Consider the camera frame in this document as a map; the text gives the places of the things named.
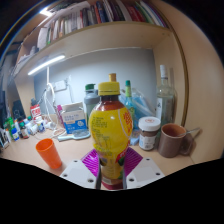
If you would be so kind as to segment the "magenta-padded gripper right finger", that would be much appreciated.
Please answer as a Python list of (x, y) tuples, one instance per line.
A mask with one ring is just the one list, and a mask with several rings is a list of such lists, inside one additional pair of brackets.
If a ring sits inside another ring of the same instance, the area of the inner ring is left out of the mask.
[(124, 159), (123, 187), (135, 189), (164, 177), (163, 172), (150, 157), (142, 157), (129, 147)]

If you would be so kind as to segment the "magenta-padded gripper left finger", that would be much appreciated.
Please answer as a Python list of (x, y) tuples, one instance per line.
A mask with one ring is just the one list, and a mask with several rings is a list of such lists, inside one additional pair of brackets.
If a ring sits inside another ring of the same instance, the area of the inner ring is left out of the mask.
[(100, 160), (96, 150), (91, 150), (81, 160), (74, 159), (60, 177), (84, 188), (100, 189)]

